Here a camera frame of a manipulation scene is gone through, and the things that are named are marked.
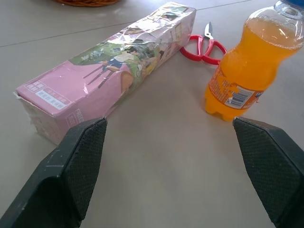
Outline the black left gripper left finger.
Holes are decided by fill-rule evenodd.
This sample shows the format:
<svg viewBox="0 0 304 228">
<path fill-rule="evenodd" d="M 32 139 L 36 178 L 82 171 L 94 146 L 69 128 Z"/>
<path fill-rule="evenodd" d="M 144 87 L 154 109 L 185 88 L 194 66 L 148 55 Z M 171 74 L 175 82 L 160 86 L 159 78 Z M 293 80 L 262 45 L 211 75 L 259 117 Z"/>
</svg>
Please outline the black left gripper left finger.
<svg viewBox="0 0 304 228">
<path fill-rule="evenodd" d="M 0 218 L 0 228 L 79 228 L 95 188 L 106 118 L 70 128 Z"/>
</svg>

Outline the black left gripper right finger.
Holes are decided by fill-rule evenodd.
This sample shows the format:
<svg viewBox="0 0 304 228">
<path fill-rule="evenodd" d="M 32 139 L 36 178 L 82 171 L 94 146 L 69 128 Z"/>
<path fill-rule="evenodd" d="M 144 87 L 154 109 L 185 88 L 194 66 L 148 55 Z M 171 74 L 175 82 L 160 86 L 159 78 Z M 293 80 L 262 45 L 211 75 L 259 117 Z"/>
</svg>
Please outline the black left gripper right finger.
<svg viewBox="0 0 304 228">
<path fill-rule="evenodd" d="M 281 128 L 233 120 L 251 183 L 276 228 L 304 228 L 304 151 Z"/>
</svg>

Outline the brown wicker basket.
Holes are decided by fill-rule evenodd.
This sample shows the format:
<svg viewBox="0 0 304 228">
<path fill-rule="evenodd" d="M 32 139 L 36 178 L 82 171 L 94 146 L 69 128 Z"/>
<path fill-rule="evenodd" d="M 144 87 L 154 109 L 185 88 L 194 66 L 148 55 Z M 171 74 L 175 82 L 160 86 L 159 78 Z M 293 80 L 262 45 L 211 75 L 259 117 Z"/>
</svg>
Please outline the brown wicker basket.
<svg viewBox="0 0 304 228">
<path fill-rule="evenodd" d="M 74 7 L 105 7 L 118 3 L 120 0 L 53 0 L 60 4 Z"/>
</svg>

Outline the orange soda plastic bottle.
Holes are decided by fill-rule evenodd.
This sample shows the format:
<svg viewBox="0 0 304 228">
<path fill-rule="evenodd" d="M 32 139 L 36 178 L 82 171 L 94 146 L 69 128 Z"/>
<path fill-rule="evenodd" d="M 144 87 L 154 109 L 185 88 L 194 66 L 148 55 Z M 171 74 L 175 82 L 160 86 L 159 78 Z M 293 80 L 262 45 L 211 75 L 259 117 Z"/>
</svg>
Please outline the orange soda plastic bottle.
<svg viewBox="0 0 304 228">
<path fill-rule="evenodd" d="M 253 12 L 206 87 L 205 111 L 224 121 L 242 115 L 271 86 L 281 62 L 302 46 L 304 0 L 277 0 Z"/>
</svg>

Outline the long pink illustrated box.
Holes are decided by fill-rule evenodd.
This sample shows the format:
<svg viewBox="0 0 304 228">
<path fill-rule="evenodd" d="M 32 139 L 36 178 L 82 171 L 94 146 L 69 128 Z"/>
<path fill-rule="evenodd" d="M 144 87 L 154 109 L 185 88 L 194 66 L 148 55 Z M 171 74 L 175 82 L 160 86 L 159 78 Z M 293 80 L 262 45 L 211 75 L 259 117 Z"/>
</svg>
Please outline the long pink illustrated box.
<svg viewBox="0 0 304 228">
<path fill-rule="evenodd" d="M 195 8 L 167 2 L 110 38 L 16 89 L 37 132 L 59 144 L 82 122 L 109 115 L 185 46 Z"/>
</svg>

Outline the red handled scissors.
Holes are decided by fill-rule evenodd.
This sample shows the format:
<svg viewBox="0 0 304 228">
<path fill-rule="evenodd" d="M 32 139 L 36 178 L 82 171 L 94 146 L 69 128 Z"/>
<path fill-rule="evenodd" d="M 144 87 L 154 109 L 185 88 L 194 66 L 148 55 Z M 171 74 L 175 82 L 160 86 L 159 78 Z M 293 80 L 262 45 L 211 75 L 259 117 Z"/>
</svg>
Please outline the red handled scissors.
<svg viewBox="0 0 304 228">
<path fill-rule="evenodd" d="M 203 53 L 203 42 L 207 39 L 209 41 L 206 51 Z M 197 42 L 197 54 L 191 53 L 185 47 L 180 49 L 180 52 L 188 59 L 196 62 L 204 61 L 211 65 L 219 65 L 220 59 L 210 57 L 214 47 L 218 48 L 222 54 L 226 54 L 226 48 L 212 36 L 212 24 L 209 22 L 204 29 L 203 35 L 191 35 L 189 41 L 195 40 Z"/>
</svg>

